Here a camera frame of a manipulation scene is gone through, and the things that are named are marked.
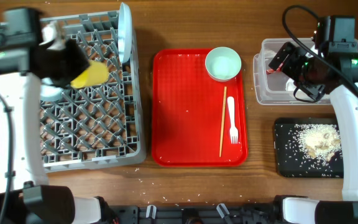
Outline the white napkin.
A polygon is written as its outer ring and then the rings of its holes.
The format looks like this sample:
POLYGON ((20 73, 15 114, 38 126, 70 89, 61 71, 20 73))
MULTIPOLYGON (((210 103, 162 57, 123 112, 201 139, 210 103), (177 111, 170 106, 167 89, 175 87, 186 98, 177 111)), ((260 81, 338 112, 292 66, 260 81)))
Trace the white napkin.
POLYGON ((285 84, 285 90, 286 91, 295 91, 297 88, 300 90, 300 87, 295 85, 294 80, 292 80, 291 78, 288 79, 288 81, 285 84))

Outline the green bowl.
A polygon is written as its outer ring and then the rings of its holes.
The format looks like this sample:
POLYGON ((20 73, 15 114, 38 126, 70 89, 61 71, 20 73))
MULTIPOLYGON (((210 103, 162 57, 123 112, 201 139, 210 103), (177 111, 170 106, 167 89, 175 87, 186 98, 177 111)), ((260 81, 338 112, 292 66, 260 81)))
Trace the green bowl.
POLYGON ((204 65, 213 80, 227 82, 239 74, 242 60, 235 50, 229 47, 216 47, 208 52, 204 65))

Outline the wooden chopstick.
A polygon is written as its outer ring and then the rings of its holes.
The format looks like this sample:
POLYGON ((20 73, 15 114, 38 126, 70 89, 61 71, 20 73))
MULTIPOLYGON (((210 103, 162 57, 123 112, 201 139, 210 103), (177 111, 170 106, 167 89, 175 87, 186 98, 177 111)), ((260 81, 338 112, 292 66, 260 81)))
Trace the wooden chopstick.
POLYGON ((221 129, 220 129, 220 139, 219 139, 219 157, 222 157, 222 153, 223 153, 224 123, 225 123, 225 113, 226 113, 226 95, 227 95, 227 87, 225 86, 224 91, 223 91, 223 105, 222 105, 221 129))

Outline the red strawberry wrapper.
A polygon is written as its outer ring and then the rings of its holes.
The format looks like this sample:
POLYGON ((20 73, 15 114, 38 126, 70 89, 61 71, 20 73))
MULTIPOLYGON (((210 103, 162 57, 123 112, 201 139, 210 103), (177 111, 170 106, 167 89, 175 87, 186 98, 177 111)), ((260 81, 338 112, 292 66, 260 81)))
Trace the red strawberry wrapper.
POLYGON ((276 70, 274 70, 274 69, 272 69, 272 68, 266 70, 266 74, 269 75, 269 74, 272 74, 272 73, 275 73, 275 72, 280 72, 282 65, 283 65, 283 64, 281 63, 276 70))

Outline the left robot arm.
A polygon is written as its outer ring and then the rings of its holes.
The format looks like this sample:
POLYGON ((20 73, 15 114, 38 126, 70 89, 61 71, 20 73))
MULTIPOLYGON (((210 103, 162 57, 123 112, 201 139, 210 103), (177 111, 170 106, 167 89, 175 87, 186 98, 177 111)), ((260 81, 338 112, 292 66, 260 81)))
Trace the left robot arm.
POLYGON ((102 197, 75 197, 48 182, 40 155, 42 80, 83 88, 108 80, 105 64, 90 60, 59 26, 43 39, 40 11, 5 11, 0 42, 0 223, 118 223, 102 197))

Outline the yellow cup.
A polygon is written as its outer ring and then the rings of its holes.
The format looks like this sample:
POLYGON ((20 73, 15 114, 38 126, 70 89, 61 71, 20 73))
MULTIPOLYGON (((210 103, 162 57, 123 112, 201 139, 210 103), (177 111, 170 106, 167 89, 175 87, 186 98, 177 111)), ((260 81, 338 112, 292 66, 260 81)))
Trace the yellow cup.
POLYGON ((72 88, 100 85, 108 80, 109 70, 104 63, 89 60, 89 67, 70 82, 72 88))

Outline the pink plastic fork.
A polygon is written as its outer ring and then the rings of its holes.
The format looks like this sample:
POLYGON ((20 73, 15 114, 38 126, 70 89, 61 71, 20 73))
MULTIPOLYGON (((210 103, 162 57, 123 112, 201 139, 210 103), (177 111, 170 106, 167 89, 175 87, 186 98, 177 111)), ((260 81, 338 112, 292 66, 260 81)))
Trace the pink plastic fork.
POLYGON ((229 96, 227 98, 227 107, 229 111, 229 119, 230 119, 230 128, 229 128, 229 134, 231 138, 232 144, 238 143, 238 137, 239 132, 236 128, 236 122, 235 122, 235 104, 234 104, 234 98, 232 96, 229 96))

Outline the light blue rice bowl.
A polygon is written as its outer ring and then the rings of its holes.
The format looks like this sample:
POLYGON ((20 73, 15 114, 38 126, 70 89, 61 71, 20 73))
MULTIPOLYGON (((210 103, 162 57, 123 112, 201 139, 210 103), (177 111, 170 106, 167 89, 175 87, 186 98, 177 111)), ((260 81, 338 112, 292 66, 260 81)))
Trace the light blue rice bowl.
POLYGON ((52 85, 50 78, 43 78, 41 80, 40 99, 46 102, 59 101, 62 99, 63 88, 52 85))

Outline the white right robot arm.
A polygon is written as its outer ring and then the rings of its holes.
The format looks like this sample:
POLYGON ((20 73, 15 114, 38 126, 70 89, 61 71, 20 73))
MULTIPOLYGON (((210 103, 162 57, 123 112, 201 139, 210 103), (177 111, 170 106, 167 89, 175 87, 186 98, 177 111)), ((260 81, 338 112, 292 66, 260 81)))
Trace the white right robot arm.
POLYGON ((339 125, 344 163, 341 201, 285 196, 281 218, 288 223, 358 223, 358 50, 356 42, 327 46, 320 57, 285 39, 270 62, 294 81, 324 85, 339 125))

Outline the rice food waste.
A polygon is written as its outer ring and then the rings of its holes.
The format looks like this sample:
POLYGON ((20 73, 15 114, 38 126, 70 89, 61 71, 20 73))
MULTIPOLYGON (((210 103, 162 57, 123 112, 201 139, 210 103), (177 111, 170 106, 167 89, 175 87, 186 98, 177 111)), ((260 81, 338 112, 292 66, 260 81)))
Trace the rice food waste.
POLYGON ((297 124, 295 140, 309 159, 329 162, 341 151, 341 137, 336 124, 297 124))

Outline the light blue plate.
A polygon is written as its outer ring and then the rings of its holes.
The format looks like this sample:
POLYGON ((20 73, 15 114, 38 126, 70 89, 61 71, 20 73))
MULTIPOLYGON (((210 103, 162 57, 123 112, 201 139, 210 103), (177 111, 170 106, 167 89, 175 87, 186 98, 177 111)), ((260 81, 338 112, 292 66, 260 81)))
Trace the light blue plate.
POLYGON ((117 46, 120 62, 126 63, 132 51, 132 14, 130 7, 123 2, 119 8, 117 46))

